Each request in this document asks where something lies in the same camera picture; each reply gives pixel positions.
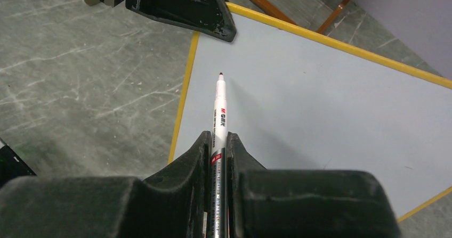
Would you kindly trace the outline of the white marker pen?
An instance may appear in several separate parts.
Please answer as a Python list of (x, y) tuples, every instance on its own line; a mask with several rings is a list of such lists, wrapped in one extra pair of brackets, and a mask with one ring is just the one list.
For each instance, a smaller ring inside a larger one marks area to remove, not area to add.
[(220, 73), (216, 82), (209, 158), (211, 193), (207, 216), (207, 237), (228, 236), (227, 168), (225, 167), (227, 135), (226, 83), (223, 73)]

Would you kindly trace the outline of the yellow-framed whiteboard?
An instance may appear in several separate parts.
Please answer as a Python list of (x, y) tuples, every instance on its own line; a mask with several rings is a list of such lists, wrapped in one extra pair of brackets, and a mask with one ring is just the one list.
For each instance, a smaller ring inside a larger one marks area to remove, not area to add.
[(213, 123), (223, 73), (228, 130), (269, 169), (373, 174), (405, 220), (451, 192), (451, 81), (229, 4), (232, 43), (194, 32), (169, 159)]

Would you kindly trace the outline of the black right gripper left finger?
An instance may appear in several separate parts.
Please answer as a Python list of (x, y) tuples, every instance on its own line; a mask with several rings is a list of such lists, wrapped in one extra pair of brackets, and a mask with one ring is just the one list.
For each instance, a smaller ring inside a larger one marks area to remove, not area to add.
[(210, 139), (146, 179), (38, 177), (1, 143), (1, 237), (202, 237)]

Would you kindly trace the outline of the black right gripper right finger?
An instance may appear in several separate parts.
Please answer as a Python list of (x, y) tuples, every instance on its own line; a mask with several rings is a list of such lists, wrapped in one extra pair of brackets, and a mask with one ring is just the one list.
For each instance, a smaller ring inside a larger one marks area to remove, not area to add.
[(376, 177), (357, 170), (266, 169), (227, 136), (231, 237), (400, 237)]

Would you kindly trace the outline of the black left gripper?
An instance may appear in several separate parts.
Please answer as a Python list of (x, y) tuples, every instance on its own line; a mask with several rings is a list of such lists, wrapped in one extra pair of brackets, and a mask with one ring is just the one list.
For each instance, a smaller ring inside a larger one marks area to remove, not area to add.
[[(124, 0), (82, 0), (88, 6), (100, 3), (115, 7)], [(148, 19), (202, 32), (232, 42), (237, 29), (228, 0), (125, 0), (128, 10)]]

